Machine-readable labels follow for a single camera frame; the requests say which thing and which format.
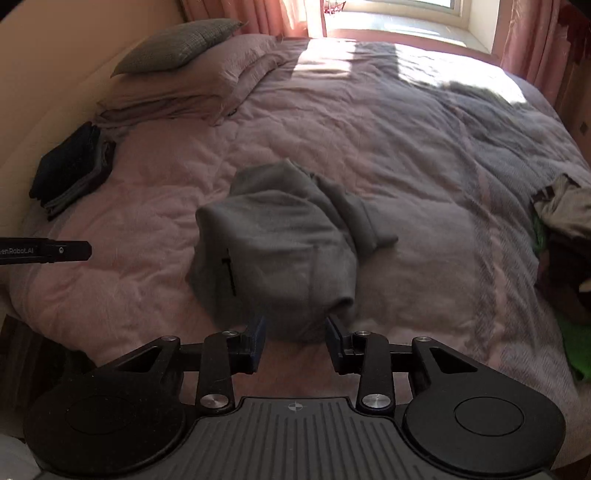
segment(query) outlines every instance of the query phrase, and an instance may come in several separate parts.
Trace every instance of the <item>folded black clothing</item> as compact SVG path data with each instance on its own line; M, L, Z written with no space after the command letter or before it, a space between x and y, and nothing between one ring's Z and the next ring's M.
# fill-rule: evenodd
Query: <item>folded black clothing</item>
M95 166L99 137L100 128L86 122L45 154L39 162L29 197L40 200L43 206L88 175Z
M59 197L47 202L45 210L47 211L47 220L51 221L61 212L83 196L94 192L100 187L113 170L113 157L115 156L115 142L99 140L95 148L95 165L90 173L75 182L69 189Z

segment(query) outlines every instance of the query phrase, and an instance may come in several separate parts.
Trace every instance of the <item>pink curtain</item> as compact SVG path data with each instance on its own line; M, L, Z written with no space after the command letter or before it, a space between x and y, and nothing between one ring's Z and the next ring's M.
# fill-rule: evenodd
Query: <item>pink curtain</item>
M189 20L236 18L242 33L325 37L324 0L183 0Z
M569 59L567 27L558 24L564 0L514 0L501 67L542 92L554 105Z

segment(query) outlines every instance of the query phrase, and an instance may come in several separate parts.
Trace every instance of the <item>pink duvet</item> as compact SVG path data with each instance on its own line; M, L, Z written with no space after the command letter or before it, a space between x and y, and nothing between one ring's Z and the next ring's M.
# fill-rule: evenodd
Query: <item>pink duvet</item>
M161 335L202 341L214 327L185 281L195 211L223 198L238 169L290 158L374 202L400 237L361 266L356 329L398 343L430 335L536 388L566 415L556 465L590 454L591 387L573 381L534 288L529 195L561 172L591 183L550 106L464 57L335 40L280 48L290 61L222 125L176 118L114 132L109 180L34 231L88 240L93 256L13 268L22 318L97 364ZM259 373L235 387L354 395L356 379L332 372L324 345L268 342ZM408 401L403 378L397 387ZM185 400L193 388L189 378Z

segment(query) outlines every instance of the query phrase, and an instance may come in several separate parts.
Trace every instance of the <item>pink pillow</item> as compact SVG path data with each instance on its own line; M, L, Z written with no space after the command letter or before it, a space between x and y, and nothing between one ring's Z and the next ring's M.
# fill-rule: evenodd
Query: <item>pink pillow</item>
M197 95L144 102L123 109L104 111L95 117L95 123L102 128L111 128L161 118L183 117L203 119L211 125L219 124L240 106L268 72L284 62L285 59L275 53L262 56L242 72L232 93L225 97Z
M235 90L241 74L276 44L277 39L270 35L238 35L179 69L117 76L108 96L99 102L99 109L121 110L146 102L195 96L226 98Z

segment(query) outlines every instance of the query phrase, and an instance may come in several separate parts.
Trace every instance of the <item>gray pillow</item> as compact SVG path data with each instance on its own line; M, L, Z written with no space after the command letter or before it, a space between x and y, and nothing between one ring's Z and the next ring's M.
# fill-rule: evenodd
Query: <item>gray pillow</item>
M177 69L229 38L242 25L238 20L213 18L167 28L130 51L112 76Z

